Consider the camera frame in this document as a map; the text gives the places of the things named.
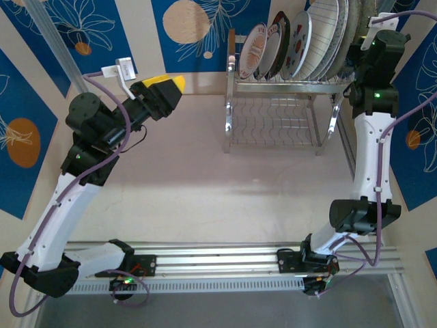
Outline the multicolour speckled plate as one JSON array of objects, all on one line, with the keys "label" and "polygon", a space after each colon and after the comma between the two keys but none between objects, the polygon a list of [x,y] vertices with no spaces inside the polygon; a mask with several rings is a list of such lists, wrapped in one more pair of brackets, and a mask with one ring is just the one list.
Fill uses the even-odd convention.
[{"label": "multicolour speckled plate", "polygon": [[340,71],[343,63],[344,58],[341,53],[341,45],[344,39],[344,36],[346,34],[347,25],[348,25],[348,15],[349,15],[349,0],[340,0],[340,4],[343,6],[343,8],[340,11],[340,25],[341,29],[339,32],[339,36],[336,41],[336,47],[333,54],[333,57],[331,58],[328,68],[326,69],[326,72],[324,73],[324,78],[326,80],[331,80],[333,77],[335,77],[338,72]]}]

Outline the white blue grid plate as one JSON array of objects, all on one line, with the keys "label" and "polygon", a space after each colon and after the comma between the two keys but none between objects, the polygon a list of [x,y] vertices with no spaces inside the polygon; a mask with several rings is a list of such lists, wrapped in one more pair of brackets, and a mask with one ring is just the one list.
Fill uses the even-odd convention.
[{"label": "white blue grid plate", "polygon": [[311,0],[306,9],[311,18],[309,46],[295,80],[314,81],[321,75],[328,63],[328,52],[332,49],[340,9],[339,0]]}]

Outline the white strawberry print plate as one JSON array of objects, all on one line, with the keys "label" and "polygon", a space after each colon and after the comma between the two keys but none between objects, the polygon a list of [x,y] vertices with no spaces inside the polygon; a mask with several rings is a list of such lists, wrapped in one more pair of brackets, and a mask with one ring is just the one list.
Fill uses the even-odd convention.
[{"label": "white strawberry print plate", "polygon": [[281,69],[281,78],[290,80],[302,68],[309,50],[312,21],[307,11],[300,11],[291,22],[289,46]]}]

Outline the orange sunburst plate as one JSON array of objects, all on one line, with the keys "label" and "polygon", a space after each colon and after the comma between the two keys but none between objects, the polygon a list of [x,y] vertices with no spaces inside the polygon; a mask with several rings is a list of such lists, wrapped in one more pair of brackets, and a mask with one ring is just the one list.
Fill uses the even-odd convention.
[{"label": "orange sunburst plate", "polygon": [[266,48],[267,27],[258,23],[246,37],[240,52],[238,74],[241,79],[249,78],[258,68]]}]

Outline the black plate red rim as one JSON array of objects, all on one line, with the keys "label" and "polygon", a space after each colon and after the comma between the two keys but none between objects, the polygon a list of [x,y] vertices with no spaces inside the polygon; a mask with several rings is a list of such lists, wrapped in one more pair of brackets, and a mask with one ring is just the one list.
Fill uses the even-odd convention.
[{"label": "black plate red rim", "polygon": [[273,20],[273,23],[278,23],[281,26],[281,42],[273,65],[265,76],[266,80],[275,77],[281,71],[283,63],[287,57],[287,51],[290,44],[290,20],[288,19],[284,11],[281,10],[277,13]]}]

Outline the white plate red lettered rim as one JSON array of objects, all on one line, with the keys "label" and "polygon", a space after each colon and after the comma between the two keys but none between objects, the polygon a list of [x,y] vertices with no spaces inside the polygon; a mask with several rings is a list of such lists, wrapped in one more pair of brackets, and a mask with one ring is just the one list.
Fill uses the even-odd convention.
[{"label": "white plate red lettered rim", "polygon": [[253,74],[256,80],[261,80],[263,77],[266,77],[266,75],[272,68],[275,58],[279,52],[281,39],[282,39],[281,24],[273,23],[268,28],[266,48],[260,60],[259,66]]}]

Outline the steel two-tier dish rack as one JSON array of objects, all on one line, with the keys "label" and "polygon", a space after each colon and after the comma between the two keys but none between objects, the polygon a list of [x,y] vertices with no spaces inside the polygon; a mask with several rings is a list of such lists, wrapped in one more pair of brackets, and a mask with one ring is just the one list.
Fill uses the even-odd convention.
[{"label": "steel two-tier dish rack", "polygon": [[232,146],[311,149],[321,155],[339,121],[343,91],[351,78],[323,81],[242,79],[238,64],[245,37],[227,37],[225,136]]}]

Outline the small controller board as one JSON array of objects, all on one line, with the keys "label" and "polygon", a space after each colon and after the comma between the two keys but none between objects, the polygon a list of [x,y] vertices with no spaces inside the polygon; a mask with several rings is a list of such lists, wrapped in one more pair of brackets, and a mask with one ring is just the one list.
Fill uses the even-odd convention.
[{"label": "small controller board", "polygon": [[330,284],[334,278],[334,275],[330,274],[329,276],[323,277],[304,277],[304,289],[303,293],[308,297],[317,297],[320,298],[329,288]]},{"label": "small controller board", "polygon": [[131,298],[137,287],[137,283],[131,277],[116,277],[109,282],[109,291],[116,303]]}]

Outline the aluminium side rail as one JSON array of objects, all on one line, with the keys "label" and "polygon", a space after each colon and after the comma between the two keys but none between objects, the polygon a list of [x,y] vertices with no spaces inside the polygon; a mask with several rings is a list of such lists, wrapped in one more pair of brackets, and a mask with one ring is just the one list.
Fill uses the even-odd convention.
[{"label": "aluminium side rail", "polygon": [[352,179],[354,179],[356,172],[356,129],[354,127],[354,120],[352,119],[352,107],[347,100],[344,100],[341,104],[339,117],[337,119],[337,128],[350,175]]}]

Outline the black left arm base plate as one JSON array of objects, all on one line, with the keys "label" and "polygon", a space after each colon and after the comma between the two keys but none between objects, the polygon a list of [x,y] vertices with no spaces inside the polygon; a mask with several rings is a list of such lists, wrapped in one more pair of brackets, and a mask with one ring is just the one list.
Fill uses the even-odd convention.
[{"label": "black left arm base plate", "polygon": [[156,274],[157,256],[134,255],[126,264],[124,271],[136,277],[153,277]]}]

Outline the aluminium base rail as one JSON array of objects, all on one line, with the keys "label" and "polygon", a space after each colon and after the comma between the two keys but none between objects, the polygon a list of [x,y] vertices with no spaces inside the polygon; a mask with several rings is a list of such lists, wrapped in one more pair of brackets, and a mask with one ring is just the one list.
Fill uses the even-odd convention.
[{"label": "aluminium base rail", "polygon": [[[105,242],[69,242],[66,251],[82,251]],[[135,255],[157,256],[156,279],[196,279],[279,276],[277,251],[300,251],[298,243],[142,243],[127,242]],[[339,251],[339,272],[346,276],[360,267],[362,253],[353,243]],[[404,265],[396,247],[382,247],[378,266],[366,266],[358,274],[402,274]]]}]

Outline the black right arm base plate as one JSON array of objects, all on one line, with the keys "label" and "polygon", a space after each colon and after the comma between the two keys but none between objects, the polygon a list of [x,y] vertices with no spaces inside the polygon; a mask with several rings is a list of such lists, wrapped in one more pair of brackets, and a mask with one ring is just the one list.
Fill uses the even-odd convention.
[{"label": "black right arm base plate", "polygon": [[277,263],[280,273],[303,273],[305,265],[299,251],[292,249],[279,249],[277,251]]}]

